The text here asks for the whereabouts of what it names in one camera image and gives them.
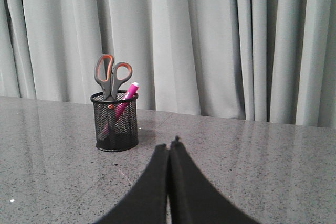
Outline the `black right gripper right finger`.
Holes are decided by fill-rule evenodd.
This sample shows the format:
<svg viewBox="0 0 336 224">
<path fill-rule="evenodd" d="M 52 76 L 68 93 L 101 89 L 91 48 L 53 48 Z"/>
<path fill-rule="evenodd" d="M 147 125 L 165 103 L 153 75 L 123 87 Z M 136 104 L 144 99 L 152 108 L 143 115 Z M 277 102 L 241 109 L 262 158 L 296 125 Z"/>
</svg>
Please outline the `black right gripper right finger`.
<svg viewBox="0 0 336 224">
<path fill-rule="evenodd" d="M 256 223 L 222 196 L 191 159 L 178 136 L 171 142 L 169 201 L 173 223 Z"/>
</svg>

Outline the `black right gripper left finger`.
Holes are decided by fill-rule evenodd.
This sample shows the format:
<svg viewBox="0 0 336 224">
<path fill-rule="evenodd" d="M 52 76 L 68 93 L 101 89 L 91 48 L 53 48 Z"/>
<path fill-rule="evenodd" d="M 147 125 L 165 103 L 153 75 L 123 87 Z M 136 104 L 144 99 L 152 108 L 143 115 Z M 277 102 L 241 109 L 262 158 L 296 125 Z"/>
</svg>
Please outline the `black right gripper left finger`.
<svg viewBox="0 0 336 224">
<path fill-rule="evenodd" d="M 169 150 L 157 145 L 134 186 L 97 223 L 167 223 L 168 167 Z"/>
</svg>

